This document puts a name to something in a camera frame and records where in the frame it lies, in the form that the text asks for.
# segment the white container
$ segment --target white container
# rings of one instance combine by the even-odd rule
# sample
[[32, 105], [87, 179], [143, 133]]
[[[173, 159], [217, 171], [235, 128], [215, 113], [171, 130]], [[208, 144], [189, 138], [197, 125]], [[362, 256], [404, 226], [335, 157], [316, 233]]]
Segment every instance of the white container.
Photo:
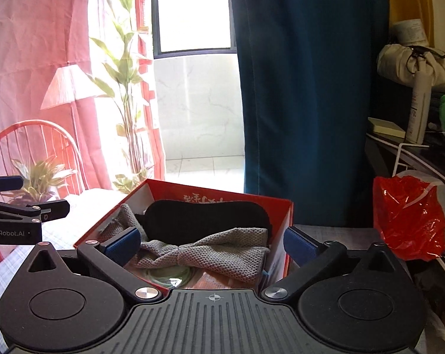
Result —
[[432, 76], [417, 71], [414, 75], [413, 100], [410, 105], [409, 125], [406, 140], [422, 145], [427, 128], [427, 117], [431, 105]]
[[429, 46], [421, 19], [396, 22], [393, 24], [393, 33], [397, 36], [398, 42], [405, 47], [410, 45]]

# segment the pink chair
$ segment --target pink chair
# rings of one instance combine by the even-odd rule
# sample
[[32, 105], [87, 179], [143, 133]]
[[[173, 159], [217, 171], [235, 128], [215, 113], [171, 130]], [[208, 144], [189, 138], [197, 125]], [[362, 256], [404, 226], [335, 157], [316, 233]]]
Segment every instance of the pink chair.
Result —
[[[45, 120], [26, 120], [0, 132], [0, 176], [18, 174], [12, 159], [27, 165], [51, 156], [65, 169], [77, 170], [77, 174], [66, 178], [67, 186], [59, 189], [60, 198], [89, 189], [77, 144], [61, 126]], [[0, 193], [0, 201], [7, 202], [8, 198]]]

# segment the red plastic bag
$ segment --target red plastic bag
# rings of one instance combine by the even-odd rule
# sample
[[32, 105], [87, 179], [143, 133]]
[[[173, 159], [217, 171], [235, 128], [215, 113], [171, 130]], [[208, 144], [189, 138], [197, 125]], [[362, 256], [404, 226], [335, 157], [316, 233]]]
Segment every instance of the red plastic bag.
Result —
[[437, 197], [442, 182], [414, 176], [376, 177], [373, 224], [396, 256], [430, 261], [445, 250], [445, 215]]

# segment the silver screw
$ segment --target silver screw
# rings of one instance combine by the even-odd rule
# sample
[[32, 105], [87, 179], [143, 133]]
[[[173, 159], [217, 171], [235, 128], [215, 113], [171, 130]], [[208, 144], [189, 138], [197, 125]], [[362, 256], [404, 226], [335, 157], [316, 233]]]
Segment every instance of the silver screw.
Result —
[[159, 291], [153, 287], [141, 287], [136, 290], [136, 297], [141, 299], [152, 299], [159, 295]]
[[288, 295], [288, 291], [282, 287], [269, 287], [265, 290], [265, 295], [271, 299], [281, 299]]

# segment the marble wall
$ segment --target marble wall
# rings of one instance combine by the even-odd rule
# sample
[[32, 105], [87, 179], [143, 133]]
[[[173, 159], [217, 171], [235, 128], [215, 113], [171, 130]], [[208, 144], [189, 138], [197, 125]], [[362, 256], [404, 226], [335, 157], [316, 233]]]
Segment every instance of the marble wall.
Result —
[[244, 154], [237, 55], [158, 59], [155, 80], [167, 159]]

